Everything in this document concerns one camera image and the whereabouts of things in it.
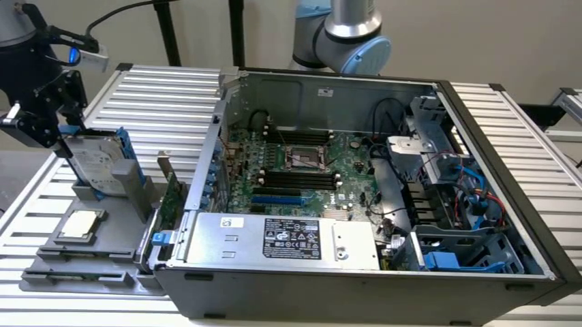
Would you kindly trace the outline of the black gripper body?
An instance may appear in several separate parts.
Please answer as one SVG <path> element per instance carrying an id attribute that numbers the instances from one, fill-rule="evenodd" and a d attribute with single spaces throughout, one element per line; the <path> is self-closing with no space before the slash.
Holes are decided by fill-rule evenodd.
<path id="1" fill-rule="evenodd" d="M 98 40 L 47 24 L 33 3 L 2 4 L 2 91 L 11 103 L 26 102 L 33 91 L 53 82 L 66 63 L 55 58 L 54 45 L 99 52 Z"/>

